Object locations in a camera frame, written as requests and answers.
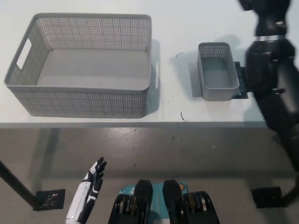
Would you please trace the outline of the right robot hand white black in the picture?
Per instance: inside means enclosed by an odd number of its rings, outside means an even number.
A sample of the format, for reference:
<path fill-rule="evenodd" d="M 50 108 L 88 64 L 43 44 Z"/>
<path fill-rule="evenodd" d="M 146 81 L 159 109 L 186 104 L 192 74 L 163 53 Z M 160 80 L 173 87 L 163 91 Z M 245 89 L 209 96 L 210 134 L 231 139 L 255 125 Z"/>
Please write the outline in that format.
<path fill-rule="evenodd" d="M 245 11 L 249 10 L 270 10 L 276 11 L 287 9 L 290 0 L 238 0 Z"/>

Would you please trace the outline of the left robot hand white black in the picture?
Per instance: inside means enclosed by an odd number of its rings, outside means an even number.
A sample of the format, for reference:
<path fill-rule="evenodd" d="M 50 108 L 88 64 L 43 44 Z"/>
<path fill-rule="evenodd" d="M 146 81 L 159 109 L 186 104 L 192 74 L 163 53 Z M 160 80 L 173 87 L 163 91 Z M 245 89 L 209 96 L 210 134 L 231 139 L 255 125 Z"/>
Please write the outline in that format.
<path fill-rule="evenodd" d="M 85 224 L 87 222 L 103 184 L 103 171 L 106 164 L 107 162 L 101 157 L 88 170 L 69 207 L 65 219 L 67 224 Z"/>

